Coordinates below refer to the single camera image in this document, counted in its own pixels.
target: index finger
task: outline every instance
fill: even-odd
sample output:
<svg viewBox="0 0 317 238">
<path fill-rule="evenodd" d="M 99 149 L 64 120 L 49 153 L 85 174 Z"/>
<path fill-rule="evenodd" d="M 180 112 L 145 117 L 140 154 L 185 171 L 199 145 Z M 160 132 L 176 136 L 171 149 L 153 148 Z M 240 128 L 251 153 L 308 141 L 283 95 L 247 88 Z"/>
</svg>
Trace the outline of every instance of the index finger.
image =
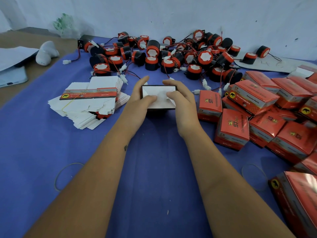
<svg viewBox="0 0 317 238">
<path fill-rule="evenodd" d="M 141 78 L 139 81 L 137 81 L 137 83 L 134 85 L 134 88 L 130 97 L 131 100 L 141 99 L 141 86 L 144 85 L 149 80 L 149 78 L 150 78 L 149 76 L 145 76 Z"/>
<path fill-rule="evenodd" d="M 189 102 L 195 102 L 195 97 L 192 92 L 180 81 L 176 80 L 163 80 L 164 85 L 176 85 L 177 91 L 179 91 Z"/>
</svg>

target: forearm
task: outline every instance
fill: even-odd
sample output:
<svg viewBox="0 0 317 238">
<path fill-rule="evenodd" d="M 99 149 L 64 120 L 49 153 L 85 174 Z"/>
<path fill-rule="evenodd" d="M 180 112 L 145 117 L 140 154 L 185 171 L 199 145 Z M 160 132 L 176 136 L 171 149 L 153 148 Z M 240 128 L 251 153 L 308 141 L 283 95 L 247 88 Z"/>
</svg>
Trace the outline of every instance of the forearm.
<svg viewBox="0 0 317 238">
<path fill-rule="evenodd" d="M 116 123 L 25 237 L 105 237 L 130 141 Z"/>
<path fill-rule="evenodd" d="M 200 126 L 184 140 L 215 237 L 294 237 Z"/>
</svg>

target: blue tablecloth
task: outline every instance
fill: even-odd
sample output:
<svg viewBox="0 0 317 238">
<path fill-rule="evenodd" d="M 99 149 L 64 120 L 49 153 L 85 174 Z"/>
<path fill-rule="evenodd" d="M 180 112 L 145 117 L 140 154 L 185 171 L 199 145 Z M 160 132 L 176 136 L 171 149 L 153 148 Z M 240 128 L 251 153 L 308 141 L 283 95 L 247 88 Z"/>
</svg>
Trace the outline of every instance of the blue tablecloth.
<svg viewBox="0 0 317 238">
<path fill-rule="evenodd" d="M 106 40 L 95 39 L 98 43 Z M 71 120 L 50 109 L 47 101 L 62 94 L 71 82 L 89 82 L 89 53 L 81 53 L 81 58 L 71 64 L 62 64 L 63 59 L 76 57 L 77 51 L 59 60 L 1 109 L 1 237 L 21 237 L 31 227 L 58 195 L 53 185 L 58 172 L 70 163 L 86 163 L 122 112 L 123 108 L 119 109 L 95 130 L 79 130 Z M 161 84 L 166 79 L 160 70 L 151 72 L 144 66 L 132 64 L 129 70 L 140 77 L 149 75 L 149 84 Z M 170 76 L 190 90 L 202 89 L 199 81 L 187 79 L 183 71 Z M 127 79 L 129 85 L 122 91 L 130 95 L 138 79 L 131 75 Z M 208 84 L 219 87 L 210 80 Z M 213 139 L 215 125 L 201 125 Z M 275 154 L 251 142 L 240 152 L 216 146 L 240 173 L 244 165 L 255 164 L 270 179 L 289 168 Z M 80 168 L 66 168 L 58 186 L 65 187 Z M 250 166 L 244 175 L 254 187 L 266 187 L 259 195 L 283 219 L 261 171 Z M 131 140 L 106 236 L 212 237 L 186 145 L 177 133 L 174 111 L 164 117 L 146 118 Z"/>
</svg>

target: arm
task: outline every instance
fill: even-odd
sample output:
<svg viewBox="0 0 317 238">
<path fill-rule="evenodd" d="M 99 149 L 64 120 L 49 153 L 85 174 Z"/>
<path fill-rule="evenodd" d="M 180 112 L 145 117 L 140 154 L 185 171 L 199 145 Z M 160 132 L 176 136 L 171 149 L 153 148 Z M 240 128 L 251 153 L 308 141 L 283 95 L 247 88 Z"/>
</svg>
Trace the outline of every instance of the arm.
<svg viewBox="0 0 317 238">
<path fill-rule="evenodd" d="M 195 98 L 184 84 L 168 93 L 176 103 L 177 129 L 185 140 L 214 237 L 294 237 L 224 158 L 197 118 Z"/>
<path fill-rule="evenodd" d="M 96 152 L 25 238 L 105 237 L 129 141 L 156 100 L 155 96 L 141 100 L 140 88 L 148 79 L 137 82 L 120 118 Z"/>
</svg>

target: person's left hand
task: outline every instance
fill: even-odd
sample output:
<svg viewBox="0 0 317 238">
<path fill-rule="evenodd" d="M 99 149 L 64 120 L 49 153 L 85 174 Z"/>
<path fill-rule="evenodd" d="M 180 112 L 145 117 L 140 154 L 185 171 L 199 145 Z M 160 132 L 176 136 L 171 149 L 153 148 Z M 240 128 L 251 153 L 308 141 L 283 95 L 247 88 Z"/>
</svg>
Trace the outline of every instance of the person's left hand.
<svg viewBox="0 0 317 238">
<path fill-rule="evenodd" d="M 120 128 L 125 129 L 125 132 L 127 132 L 130 138 L 135 135 L 142 125 L 147 108 L 157 99 L 157 96 L 151 95 L 141 99 L 141 86 L 144 85 L 149 78 L 149 76 L 145 76 L 135 84 L 131 97 L 116 123 Z"/>
</svg>

